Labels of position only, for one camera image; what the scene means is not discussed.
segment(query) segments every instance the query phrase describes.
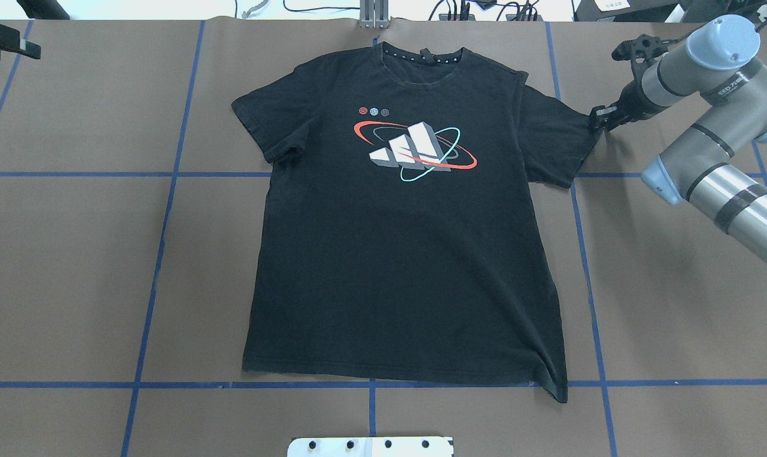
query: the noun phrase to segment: shirt hem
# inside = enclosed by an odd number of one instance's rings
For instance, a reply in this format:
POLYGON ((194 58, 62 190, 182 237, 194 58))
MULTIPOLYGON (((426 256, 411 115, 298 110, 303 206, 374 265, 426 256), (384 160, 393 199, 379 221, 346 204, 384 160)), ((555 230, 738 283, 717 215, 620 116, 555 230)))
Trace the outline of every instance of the shirt hem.
POLYGON ((566 382, 557 385, 549 376, 534 376, 531 369, 516 371, 453 371, 424 368, 398 368, 380 365, 348 364, 347 362, 285 361, 285 359, 243 359, 243 371, 267 371, 268 373, 297 373, 313 375, 351 376, 361 378, 389 379, 395 381, 435 382, 459 385, 507 385, 536 382, 549 392, 555 401, 566 403, 566 382))
POLYGON ((595 145, 597 145, 598 141, 600 141, 601 134, 603 134, 603 130, 592 132, 592 135, 589 136, 589 138, 586 138, 583 143, 581 143, 579 150, 588 148, 586 149, 586 153, 582 157, 578 158, 578 165, 575 167, 575 171, 567 175, 566 178, 558 185, 567 190, 572 187, 572 184, 575 182, 575 177, 577 177, 578 171, 583 168, 584 162, 586 162, 586 159, 588 159, 589 155, 592 154, 592 151, 594 151, 595 145))

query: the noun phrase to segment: graphic print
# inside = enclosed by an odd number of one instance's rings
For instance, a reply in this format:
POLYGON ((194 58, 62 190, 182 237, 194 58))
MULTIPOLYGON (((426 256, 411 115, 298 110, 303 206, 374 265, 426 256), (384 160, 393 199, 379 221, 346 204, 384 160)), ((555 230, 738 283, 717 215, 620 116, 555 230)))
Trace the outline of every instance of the graphic print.
POLYGON ((400 179, 403 180, 403 182, 415 182, 432 171, 452 171, 452 169, 470 170, 471 168, 475 168, 478 164, 476 157, 459 145, 459 139, 461 138, 462 133, 459 131, 459 128, 456 127, 442 128, 442 130, 435 132, 435 130, 425 122, 419 122, 412 126, 379 121, 362 121, 355 124, 355 134, 365 142, 374 145, 374 142, 371 142, 371 140, 366 138, 363 134, 362 130, 364 128, 372 128, 372 135, 374 135, 380 142, 386 141, 383 136, 378 134, 381 130, 401 132, 406 130, 407 133, 389 139, 389 147, 383 147, 369 153, 369 160, 374 162, 375 165, 380 167, 400 168, 400 179), (456 139, 453 142, 443 136, 439 136, 439 133, 449 131, 456 132, 456 139), (448 149, 443 151, 440 143, 447 145, 448 149), (460 150, 470 156, 471 162, 469 164, 449 164, 448 160, 459 158, 460 150), (406 168, 409 168, 410 170, 424 171, 415 177, 409 178, 403 173, 406 168))

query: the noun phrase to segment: white 3d stripes logo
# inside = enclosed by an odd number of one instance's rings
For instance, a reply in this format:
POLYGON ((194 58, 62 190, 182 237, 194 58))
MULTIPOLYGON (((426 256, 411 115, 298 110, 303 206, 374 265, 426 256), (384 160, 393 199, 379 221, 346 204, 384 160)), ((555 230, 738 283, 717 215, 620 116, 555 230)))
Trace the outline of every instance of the white 3d stripes logo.
MULTIPOLYGON (((436 133, 425 122, 409 127, 409 134, 389 140, 389 147, 369 153, 369 159, 381 167, 403 167, 414 170, 431 167, 430 164, 418 162, 414 159, 415 157, 432 164, 447 164, 447 160, 442 156, 442 149, 436 141, 436 133)), ((433 167, 433 171, 450 171, 450 168, 433 167)))

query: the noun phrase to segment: black t-shirt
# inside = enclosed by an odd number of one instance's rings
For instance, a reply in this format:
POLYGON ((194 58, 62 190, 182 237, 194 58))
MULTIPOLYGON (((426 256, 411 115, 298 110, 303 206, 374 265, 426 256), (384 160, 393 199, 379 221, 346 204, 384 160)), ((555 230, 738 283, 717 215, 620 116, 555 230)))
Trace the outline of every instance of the black t-shirt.
POLYGON ((566 402, 528 182, 568 189, 598 136, 526 79, 378 43, 232 103, 273 164, 244 370, 536 381, 566 402))

